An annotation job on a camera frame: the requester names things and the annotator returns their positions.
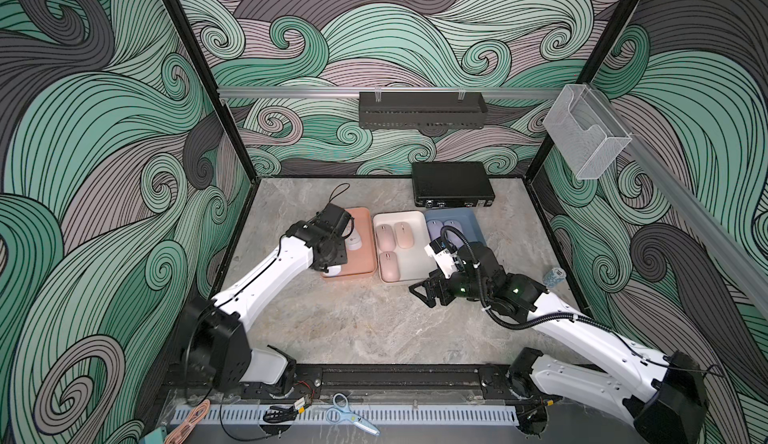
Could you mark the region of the blue storage tray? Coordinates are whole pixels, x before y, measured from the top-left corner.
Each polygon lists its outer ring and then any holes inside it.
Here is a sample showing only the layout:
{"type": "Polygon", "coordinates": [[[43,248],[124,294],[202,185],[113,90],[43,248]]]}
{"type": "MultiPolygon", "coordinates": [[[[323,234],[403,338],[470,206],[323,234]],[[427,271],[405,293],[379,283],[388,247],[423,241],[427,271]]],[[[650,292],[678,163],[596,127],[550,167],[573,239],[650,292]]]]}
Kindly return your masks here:
{"type": "Polygon", "coordinates": [[[458,221],[463,227],[463,235],[469,242],[486,244],[485,237],[471,208],[433,209],[424,213],[426,223],[428,220],[458,221]]]}

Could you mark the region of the pink storage tray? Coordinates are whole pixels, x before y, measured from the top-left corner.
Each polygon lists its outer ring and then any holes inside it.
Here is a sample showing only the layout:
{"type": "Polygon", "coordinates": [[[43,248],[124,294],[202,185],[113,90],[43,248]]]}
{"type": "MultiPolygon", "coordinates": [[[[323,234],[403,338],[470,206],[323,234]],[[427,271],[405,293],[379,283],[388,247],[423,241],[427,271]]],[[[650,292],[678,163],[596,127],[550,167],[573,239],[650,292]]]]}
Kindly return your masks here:
{"type": "Polygon", "coordinates": [[[363,247],[361,250],[350,252],[347,250],[348,263],[342,265],[342,271],[338,276],[325,277],[326,280],[338,280],[342,278],[370,277],[377,270],[377,253],[374,243],[374,231],[370,212],[367,208],[347,208],[346,211],[352,216],[352,220],[347,228],[346,238],[353,230],[357,230],[362,237],[363,247]]]}

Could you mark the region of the pink mouse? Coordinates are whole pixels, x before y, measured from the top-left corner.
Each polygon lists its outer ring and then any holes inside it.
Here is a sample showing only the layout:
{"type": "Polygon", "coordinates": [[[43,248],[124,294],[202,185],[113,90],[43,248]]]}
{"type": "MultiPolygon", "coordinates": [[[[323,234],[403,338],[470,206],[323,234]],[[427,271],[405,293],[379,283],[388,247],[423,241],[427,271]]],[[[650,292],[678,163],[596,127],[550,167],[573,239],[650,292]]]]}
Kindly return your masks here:
{"type": "Polygon", "coordinates": [[[375,238],[381,252],[393,252],[397,247],[395,232],[388,224],[375,226],[375,238]]]}
{"type": "Polygon", "coordinates": [[[393,251],[383,252],[379,255],[380,276],[384,282],[396,283],[401,279],[398,256],[393,251]]]}

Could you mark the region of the cream storage tray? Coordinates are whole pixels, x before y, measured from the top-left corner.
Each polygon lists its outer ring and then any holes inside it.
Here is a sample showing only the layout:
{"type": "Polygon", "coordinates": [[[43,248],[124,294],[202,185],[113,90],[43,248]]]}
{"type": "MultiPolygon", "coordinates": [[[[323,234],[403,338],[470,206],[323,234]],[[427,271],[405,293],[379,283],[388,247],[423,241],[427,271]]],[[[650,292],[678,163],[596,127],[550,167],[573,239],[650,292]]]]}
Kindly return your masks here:
{"type": "Polygon", "coordinates": [[[375,249],[377,253],[377,261],[379,268],[379,255],[381,252],[378,249],[375,238],[375,226],[381,224],[388,224],[393,228],[393,225],[398,222],[408,223],[413,231],[415,237],[415,244],[410,249],[401,249],[398,246],[393,251],[398,256],[401,279],[396,283],[386,284],[414,284],[423,281],[429,277],[429,274],[436,268],[434,260],[427,256],[424,251],[424,247],[429,244],[429,234],[427,230],[427,224],[424,215],[418,211],[407,211],[399,213],[381,213],[373,217],[373,231],[375,249]]]}

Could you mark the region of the peach mouse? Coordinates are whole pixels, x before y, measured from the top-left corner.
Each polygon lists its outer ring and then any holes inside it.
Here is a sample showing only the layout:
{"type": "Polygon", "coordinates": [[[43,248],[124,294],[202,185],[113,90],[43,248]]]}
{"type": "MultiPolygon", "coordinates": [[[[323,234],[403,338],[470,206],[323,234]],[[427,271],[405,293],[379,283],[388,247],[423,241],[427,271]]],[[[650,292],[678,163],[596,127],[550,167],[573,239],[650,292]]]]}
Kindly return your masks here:
{"type": "Polygon", "coordinates": [[[411,226],[406,222],[398,222],[393,225],[396,244],[401,249],[410,249],[415,244],[415,237],[411,226]]]}

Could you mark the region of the pale blue white mouse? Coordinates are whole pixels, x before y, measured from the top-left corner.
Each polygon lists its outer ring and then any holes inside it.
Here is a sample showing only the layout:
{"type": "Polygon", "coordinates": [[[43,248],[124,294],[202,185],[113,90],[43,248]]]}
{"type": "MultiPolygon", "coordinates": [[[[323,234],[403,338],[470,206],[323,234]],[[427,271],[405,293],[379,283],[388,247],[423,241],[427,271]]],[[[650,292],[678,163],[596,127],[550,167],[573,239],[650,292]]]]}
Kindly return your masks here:
{"type": "Polygon", "coordinates": [[[338,266],[330,266],[330,267],[327,269],[327,271],[323,273],[323,275],[324,275],[325,277],[331,278],[331,277],[335,277],[335,276],[338,276],[338,275],[341,273],[341,271],[342,271],[342,266],[341,266],[341,265],[338,265],[338,266]]]}

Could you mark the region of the purple mouse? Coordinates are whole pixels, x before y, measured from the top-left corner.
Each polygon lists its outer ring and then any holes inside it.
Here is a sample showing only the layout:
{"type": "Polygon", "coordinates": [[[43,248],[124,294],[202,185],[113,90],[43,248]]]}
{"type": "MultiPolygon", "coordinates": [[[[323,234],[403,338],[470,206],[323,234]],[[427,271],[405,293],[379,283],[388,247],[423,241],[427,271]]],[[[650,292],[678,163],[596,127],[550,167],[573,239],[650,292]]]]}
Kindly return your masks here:
{"type": "Polygon", "coordinates": [[[441,231],[444,224],[442,221],[438,220],[428,220],[427,221],[427,230],[429,234],[429,239],[431,241],[434,241],[438,239],[441,236],[441,231]]]}
{"type": "Polygon", "coordinates": [[[463,227],[458,221],[447,220],[443,222],[441,234],[446,238],[449,238],[449,237],[460,238],[461,236],[463,236],[463,227]]]}

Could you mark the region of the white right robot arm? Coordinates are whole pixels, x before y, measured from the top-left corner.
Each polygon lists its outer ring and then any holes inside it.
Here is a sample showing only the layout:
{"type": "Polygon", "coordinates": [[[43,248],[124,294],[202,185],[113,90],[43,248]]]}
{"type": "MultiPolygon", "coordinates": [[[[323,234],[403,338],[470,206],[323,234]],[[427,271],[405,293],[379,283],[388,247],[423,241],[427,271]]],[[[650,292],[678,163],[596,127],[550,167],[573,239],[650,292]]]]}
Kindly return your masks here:
{"type": "Polygon", "coordinates": [[[479,242],[455,247],[438,238],[424,248],[437,268],[422,282],[430,308],[457,298],[480,304],[502,328],[533,329],[588,360],[562,363],[526,348],[509,370],[515,393],[558,396],[630,424],[648,443],[695,443],[709,402],[707,369],[682,351],[664,353],[575,310],[543,284],[506,272],[479,242]]]}

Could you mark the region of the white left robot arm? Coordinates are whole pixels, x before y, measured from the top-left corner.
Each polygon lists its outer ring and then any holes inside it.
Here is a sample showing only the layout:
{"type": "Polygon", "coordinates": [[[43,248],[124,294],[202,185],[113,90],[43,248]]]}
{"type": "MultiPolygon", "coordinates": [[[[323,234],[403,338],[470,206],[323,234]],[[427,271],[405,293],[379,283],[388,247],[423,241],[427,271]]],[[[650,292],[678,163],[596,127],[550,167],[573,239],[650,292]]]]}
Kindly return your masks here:
{"type": "Polygon", "coordinates": [[[343,210],[298,221],[279,237],[276,248],[244,278],[212,298],[197,299],[180,323],[181,372],[210,388],[227,391],[242,383],[269,387],[289,384],[292,359],[274,347],[253,347],[250,331],[267,305],[308,269],[328,272],[347,262],[346,231],[354,219],[343,210]]]}

